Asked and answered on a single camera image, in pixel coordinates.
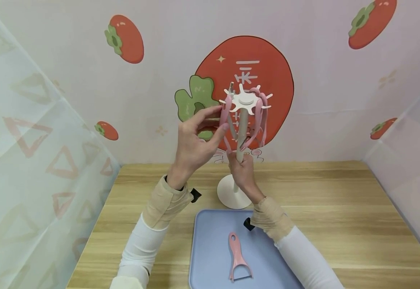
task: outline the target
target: blue plastic tray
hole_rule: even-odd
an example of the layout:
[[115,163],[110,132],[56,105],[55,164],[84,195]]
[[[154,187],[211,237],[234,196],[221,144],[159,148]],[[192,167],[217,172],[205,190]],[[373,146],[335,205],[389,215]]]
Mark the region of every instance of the blue plastic tray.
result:
[[[304,289],[287,266],[277,248],[261,229],[251,232],[243,223],[252,216],[249,210],[202,210],[196,215],[192,240],[189,286],[191,289]],[[228,236],[235,232],[241,250],[253,272],[253,279],[229,280],[232,254]],[[234,278],[248,276],[237,267]]]

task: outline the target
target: wall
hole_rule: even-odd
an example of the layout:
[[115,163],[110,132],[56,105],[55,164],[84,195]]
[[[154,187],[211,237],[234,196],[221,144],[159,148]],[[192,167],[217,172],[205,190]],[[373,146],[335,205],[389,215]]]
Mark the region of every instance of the wall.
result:
[[0,0],[0,19],[89,129],[101,122],[121,163],[172,161],[180,120],[224,98],[231,81],[274,94],[270,142],[249,153],[326,161],[362,159],[372,128],[420,92],[420,1],[376,0],[357,15],[369,4]]
[[420,99],[365,158],[420,241]]
[[118,171],[0,22],[0,289],[65,288]]

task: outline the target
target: green calyx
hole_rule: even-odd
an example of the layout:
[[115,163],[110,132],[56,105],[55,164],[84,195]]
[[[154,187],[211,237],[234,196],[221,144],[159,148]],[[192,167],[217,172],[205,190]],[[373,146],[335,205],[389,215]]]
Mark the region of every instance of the green calyx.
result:
[[356,31],[363,27],[364,24],[366,24],[369,19],[369,14],[371,14],[372,10],[374,10],[374,7],[374,2],[372,2],[368,7],[363,7],[361,10],[359,10],[356,17],[352,21],[352,29],[348,33],[349,37],[355,35]]
[[375,134],[377,131],[381,130],[386,122],[381,122],[380,124],[376,125],[373,129],[371,134]]
[[104,136],[104,134],[106,133],[106,131],[104,131],[104,129],[102,128],[102,126],[100,126],[99,124],[94,126],[94,129],[101,135]]
[[[185,122],[192,118],[199,110],[211,106],[218,106],[219,102],[212,98],[214,88],[213,79],[210,77],[201,78],[198,75],[191,76],[189,78],[191,95],[188,94],[186,89],[180,89],[175,93],[179,120]],[[210,140],[213,133],[211,131],[203,131],[198,136],[203,140]]]
[[113,27],[112,25],[107,26],[107,30],[104,31],[104,35],[106,36],[107,44],[114,48],[115,53],[118,55],[122,55],[122,40],[117,35],[115,27]]

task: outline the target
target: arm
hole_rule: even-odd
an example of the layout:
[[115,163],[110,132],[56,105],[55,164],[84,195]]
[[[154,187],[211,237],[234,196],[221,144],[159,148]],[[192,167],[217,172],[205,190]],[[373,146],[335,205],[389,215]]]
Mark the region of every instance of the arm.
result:
[[343,285],[321,253],[271,197],[266,197],[253,177],[253,158],[245,155],[239,164],[235,153],[228,155],[237,185],[254,205],[250,223],[273,239],[282,257],[305,289],[343,289]]
[[[179,125],[176,158],[168,174],[163,176],[131,232],[117,276],[110,289],[146,289],[155,256],[165,238],[168,225],[191,201],[188,179],[215,154],[219,143],[229,128],[219,128],[221,106],[200,110],[188,121]],[[202,142],[197,134],[211,130],[209,142]]]

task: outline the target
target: pink vegetable peeler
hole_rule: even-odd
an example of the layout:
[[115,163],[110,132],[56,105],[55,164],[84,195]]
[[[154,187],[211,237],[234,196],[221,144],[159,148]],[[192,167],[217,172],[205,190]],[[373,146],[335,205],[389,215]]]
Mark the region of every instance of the pink vegetable peeler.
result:
[[246,276],[246,277],[241,277],[238,279],[242,279],[242,278],[247,278],[247,277],[251,277],[253,278],[253,274],[252,274],[252,269],[250,269],[249,265],[247,264],[247,262],[244,260],[244,258],[242,257],[242,251],[241,251],[241,243],[239,241],[239,238],[237,237],[235,232],[230,232],[229,233],[229,247],[231,247],[231,252],[232,252],[232,269],[231,269],[231,273],[229,274],[229,279],[234,282],[234,269],[237,266],[246,266],[249,269],[250,275]]

